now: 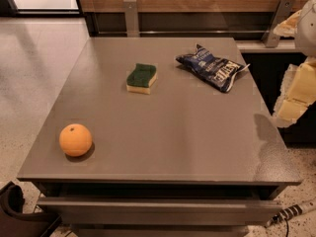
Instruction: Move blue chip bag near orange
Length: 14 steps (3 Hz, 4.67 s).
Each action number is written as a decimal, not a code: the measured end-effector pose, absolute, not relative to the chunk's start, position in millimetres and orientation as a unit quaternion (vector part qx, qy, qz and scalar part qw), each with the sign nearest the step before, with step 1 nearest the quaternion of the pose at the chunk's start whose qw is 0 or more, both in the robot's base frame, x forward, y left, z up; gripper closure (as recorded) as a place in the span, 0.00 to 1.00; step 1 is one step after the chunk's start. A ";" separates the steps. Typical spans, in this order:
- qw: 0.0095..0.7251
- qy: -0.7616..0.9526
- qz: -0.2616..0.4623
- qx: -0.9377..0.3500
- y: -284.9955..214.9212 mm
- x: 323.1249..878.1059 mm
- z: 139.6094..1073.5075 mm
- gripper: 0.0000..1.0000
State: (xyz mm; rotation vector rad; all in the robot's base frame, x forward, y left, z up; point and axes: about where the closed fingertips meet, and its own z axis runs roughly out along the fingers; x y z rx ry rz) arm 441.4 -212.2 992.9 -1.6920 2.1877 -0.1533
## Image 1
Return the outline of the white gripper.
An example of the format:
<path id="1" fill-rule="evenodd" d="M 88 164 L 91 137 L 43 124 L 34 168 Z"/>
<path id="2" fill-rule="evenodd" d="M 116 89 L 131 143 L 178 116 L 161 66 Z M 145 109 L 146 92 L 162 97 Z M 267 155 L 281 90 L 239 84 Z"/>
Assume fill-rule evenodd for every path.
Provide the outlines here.
<path id="1" fill-rule="evenodd" d="M 308 0 L 302 10 L 277 24 L 273 33 L 294 38 L 296 48 L 306 56 L 316 56 L 316 0 Z M 316 58 L 300 65 L 290 64 L 284 73 L 273 119 L 277 127 L 295 124 L 316 102 Z"/>

